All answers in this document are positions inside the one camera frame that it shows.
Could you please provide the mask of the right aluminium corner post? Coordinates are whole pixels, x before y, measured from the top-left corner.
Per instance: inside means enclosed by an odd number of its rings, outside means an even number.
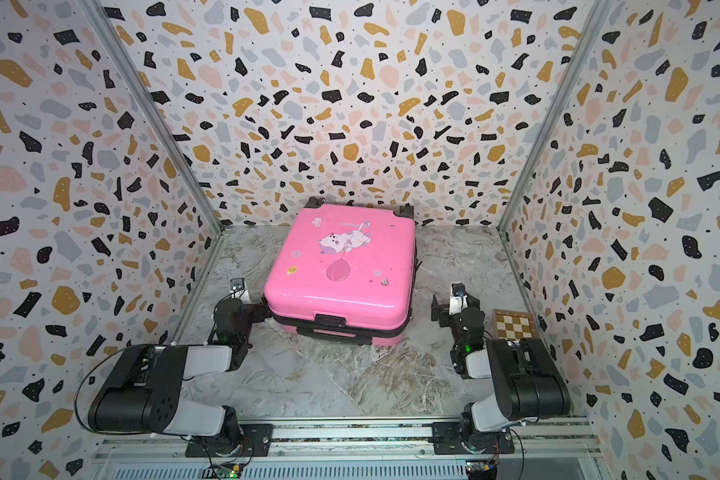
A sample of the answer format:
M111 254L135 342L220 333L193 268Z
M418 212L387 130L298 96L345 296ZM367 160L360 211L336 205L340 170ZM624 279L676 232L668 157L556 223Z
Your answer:
M597 0L593 2L592 9L583 26L581 38L573 50L569 66L541 122L528 160L517 177L515 188L497 227L499 232L504 232L509 228L513 214L522 203L523 191L531 182L531 176L541 160L541 156L546 149L560 115L566 108L570 95L587 61L595 37L602 28L612 4L613 2L611 0Z

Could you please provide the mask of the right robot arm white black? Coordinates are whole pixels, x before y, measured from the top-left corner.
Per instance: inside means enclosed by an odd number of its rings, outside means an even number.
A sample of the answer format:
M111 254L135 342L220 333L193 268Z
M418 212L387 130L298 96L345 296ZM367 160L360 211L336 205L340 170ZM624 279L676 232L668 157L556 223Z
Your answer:
M455 373L493 385L491 395L464 407L458 422L433 426L438 454L512 453L511 427L569 414L568 389L542 340L487 338L485 313L468 293L452 295L448 304L433 298L431 320L451 331Z

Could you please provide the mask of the left green circuit board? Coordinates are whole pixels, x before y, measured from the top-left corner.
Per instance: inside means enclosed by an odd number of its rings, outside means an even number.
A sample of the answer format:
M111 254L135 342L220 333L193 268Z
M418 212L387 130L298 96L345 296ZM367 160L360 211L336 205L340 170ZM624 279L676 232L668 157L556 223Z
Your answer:
M240 479L243 465L237 463L211 464L202 475L203 479Z

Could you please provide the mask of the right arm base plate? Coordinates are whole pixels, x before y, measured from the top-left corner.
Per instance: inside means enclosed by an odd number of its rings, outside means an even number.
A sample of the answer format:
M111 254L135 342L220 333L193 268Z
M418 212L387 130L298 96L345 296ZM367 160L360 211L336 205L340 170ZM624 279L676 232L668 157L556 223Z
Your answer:
M436 455L505 455L515 452L510 433L467 431L458 422L435 422L431 426Z

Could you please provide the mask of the aluminium corner post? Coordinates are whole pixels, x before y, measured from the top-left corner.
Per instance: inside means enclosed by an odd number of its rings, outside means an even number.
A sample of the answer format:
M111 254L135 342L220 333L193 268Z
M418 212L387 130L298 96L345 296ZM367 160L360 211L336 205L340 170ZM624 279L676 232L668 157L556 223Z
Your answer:
M139 109L152 127L160 144L168 152L168 156L177 168L185 187L195 200L198 210L214 233L221 234L224 231L223 225L216 217L191 167L186 162L183 152L156 108L148 88L141 81L136 67L133 65L122 41L117 36L116 30L110 23L101 2L80 1L80 5L85 18L112 58Z
M587 61L595 37L602 28L612 4L613 2L611 0L597 0L593 2L592 9L583 26L581 38L573 50L569 66L541 122L528 160L517 177L515 188L497 227L499 232L504 232L509 228L513 214L522 203L523 191L531 182L531 176L541 160L541 156L546 149L560 115L566 108L570 95Z

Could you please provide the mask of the green circuit board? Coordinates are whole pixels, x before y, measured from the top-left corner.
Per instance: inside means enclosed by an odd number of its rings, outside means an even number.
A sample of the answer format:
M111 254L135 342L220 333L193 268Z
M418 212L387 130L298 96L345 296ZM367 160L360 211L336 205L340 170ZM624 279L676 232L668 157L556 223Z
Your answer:
M498 463L496 460L467 461L466 475L468 480L496 480Z
M211 464L202 475L203 479L240 479L243 465L237 463Z

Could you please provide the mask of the left aluminium corner post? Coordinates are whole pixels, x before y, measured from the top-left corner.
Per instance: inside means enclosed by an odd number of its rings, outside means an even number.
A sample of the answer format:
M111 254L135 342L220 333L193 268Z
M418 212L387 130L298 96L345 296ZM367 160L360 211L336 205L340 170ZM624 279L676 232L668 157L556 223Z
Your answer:
M191 167L186 162L183 152L156 108L148 88L141 81L136 67L133 65L122 41L117 36L116 30L110 23L101 2L80 1L80 5L85 18L112 58L139 109L152 127L160 144L168 152L168 156L177 168L185 187L195 200L198 210L214 233L221 234L224 231L223 225L216 217Z

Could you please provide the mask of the wooden chessboard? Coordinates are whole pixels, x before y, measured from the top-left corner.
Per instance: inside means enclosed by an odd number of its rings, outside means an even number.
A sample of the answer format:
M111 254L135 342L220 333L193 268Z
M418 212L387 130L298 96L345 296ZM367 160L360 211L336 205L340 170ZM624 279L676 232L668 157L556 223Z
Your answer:
M527 312L496 309L493 319L497 338L518 341L539 337L534 318Z

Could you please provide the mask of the right green circuit board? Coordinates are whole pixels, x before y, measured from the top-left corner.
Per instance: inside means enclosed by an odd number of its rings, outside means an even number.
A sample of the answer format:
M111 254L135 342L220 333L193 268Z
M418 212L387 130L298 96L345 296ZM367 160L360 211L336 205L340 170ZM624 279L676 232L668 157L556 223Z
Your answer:
M496 460L467 461L466 475L468 480L496 480L498 463Z

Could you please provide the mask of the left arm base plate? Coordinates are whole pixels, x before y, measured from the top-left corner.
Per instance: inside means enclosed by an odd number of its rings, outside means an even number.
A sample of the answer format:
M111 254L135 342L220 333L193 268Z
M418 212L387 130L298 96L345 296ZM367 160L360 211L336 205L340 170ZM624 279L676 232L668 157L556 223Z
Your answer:
M221 459L222 461L266 457L273 439L271 423L243 423L241 432L231 440L216 437L193 437L185 450L186 458Z

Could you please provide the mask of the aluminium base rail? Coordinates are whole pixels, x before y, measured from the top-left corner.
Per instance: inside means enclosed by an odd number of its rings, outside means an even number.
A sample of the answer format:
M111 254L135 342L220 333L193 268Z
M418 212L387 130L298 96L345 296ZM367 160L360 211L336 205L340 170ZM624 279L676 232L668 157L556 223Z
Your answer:
M515 452L436 455L432 424L453 417L250 419L271 423L266 457L241 459L241 479L467 479L466 462L496 460L497 479L607 479L589 423L562 418L510 428Z

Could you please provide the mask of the pink hard-shell suitcase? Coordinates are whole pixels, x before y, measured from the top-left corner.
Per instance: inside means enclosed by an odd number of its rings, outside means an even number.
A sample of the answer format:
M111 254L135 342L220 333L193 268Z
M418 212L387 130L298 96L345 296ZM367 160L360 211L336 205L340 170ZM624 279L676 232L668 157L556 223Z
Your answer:
M412 315L414 208L310 198L274 262L263 298L285 331L358 345L397 345Z

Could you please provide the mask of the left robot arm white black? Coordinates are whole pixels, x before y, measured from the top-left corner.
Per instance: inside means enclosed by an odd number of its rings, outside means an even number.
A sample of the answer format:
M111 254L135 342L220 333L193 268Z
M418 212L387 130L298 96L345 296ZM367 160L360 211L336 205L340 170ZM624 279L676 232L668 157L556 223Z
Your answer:
M228 405L185 398L185 382L238 370L251 348L255 324L270 314L264 303L233 294L214 307L211 332L202 344L138 344L116 352L116 362L85 414L75 415L91 433L154 434L186 441L188 458L234 462L268 454L273 427L244 426Z

